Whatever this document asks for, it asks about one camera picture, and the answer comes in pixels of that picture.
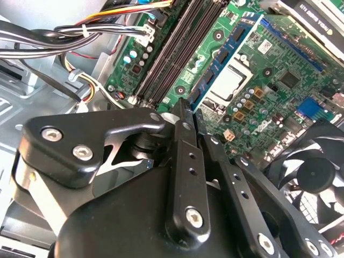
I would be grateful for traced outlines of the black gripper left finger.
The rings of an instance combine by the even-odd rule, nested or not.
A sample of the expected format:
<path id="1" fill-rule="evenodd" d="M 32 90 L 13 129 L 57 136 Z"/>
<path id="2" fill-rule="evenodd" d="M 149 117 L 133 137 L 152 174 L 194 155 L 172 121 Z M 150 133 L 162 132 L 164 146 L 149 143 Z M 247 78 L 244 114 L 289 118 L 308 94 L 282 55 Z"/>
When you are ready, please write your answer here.
<path id="1" fill-rule="evenodd" d="M 16 183 L 52 231 L 94 199 L 96 176 L 137 159 L 153 159 L 171 171 L 168 235 L 179 244 L 202 244 L 210 235 L 204 158 L 194 114 L 180 99 L 171 113 L 147 107 L 60 114 L 28 120 L 16 154 Z"/>

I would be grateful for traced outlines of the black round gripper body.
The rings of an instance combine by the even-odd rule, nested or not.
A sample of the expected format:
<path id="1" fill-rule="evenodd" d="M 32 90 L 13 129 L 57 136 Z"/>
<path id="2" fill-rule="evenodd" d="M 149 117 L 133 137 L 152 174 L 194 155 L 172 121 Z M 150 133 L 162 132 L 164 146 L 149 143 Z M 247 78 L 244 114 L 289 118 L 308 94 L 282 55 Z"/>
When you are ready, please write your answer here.
<path id="1" fill-rule="evenodd" d="M 209 238 L 179 244 L 165 222 L 171 171 L 151 169 L 82 205 L 68 218 L 55 257 L 241 257 L 217 180 L 206 179 Z"/>

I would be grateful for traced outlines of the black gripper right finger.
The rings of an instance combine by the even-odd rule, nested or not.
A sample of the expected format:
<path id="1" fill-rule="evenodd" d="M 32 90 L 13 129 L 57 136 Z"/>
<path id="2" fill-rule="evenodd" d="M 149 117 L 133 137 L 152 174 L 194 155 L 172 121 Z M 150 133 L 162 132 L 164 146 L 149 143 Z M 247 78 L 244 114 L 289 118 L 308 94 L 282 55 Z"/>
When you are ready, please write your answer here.
<path id="1" fill-rule="evenodd" d="M 208 181 L 217 180 L 241 257 L 337 257 L 331 244 L 243 156 L 230 160 L 209 134 L 201 110 L 196 131 Z"/>

